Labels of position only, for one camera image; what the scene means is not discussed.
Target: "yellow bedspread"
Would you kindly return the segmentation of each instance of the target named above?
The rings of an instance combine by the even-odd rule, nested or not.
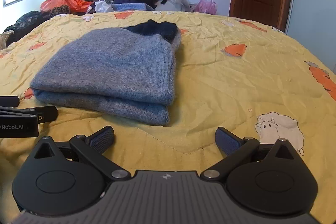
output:
[[[183,34],[176,53],[176,99],[169,108],[169,126],[58,107],[58,119],[40,125],[40,137],[68,141],[111,125],[115,145],[104,155],[130,172],[200,172],[222,159],[214,143],[219,126],[261,141],[273,140],[276,133],[289,136],[292,130],[288,139],[319,185],[311,213],[322,223],[335,221],[336,76],[297,41],[272,27],[183,12],[56,16],[0,51],[0,95],[19,96],[19,108],[44,105],[32,96],[29,84],[62,46],[93,29],[149,19],[174,22]],[[0,140],[3,222],[19,213],[11,182],[38,139]]]

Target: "leopard print fabric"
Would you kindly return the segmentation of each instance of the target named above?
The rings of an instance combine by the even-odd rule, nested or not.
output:
[[[68,5],[62,5],[51,9],[49,12],[50,18],[61,14],[70,14],[70,7]]]

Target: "triangular hole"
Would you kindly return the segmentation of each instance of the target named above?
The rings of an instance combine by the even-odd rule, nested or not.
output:
[[[52,151],[50,145],[48,143],[44,143],[41,145],[39,151],[35,155],[35,159],[49,158],[53,157],[55,154]]]
[[[286,145],[281,145],[277,154],[275,155],[277,158],[282,158],[282,159],[288,159],[288,160],[293,160],[292,154],[289,152],[288,148]]]

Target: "gray ribbed plate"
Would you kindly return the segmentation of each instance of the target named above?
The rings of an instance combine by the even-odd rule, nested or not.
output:
[[[219,183],[196,172],[138,171],[114,182],[92,207],[70,216],[21,214],[13,224],[317,224],[306,214],[291,219],[261,218],[233,203]]]

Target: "pillow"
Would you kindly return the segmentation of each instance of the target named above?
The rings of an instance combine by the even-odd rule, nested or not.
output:
[[[6,47],[6,41],[13,32],[14,32],[13,30],[10,30],[0,34],[0,50]]]

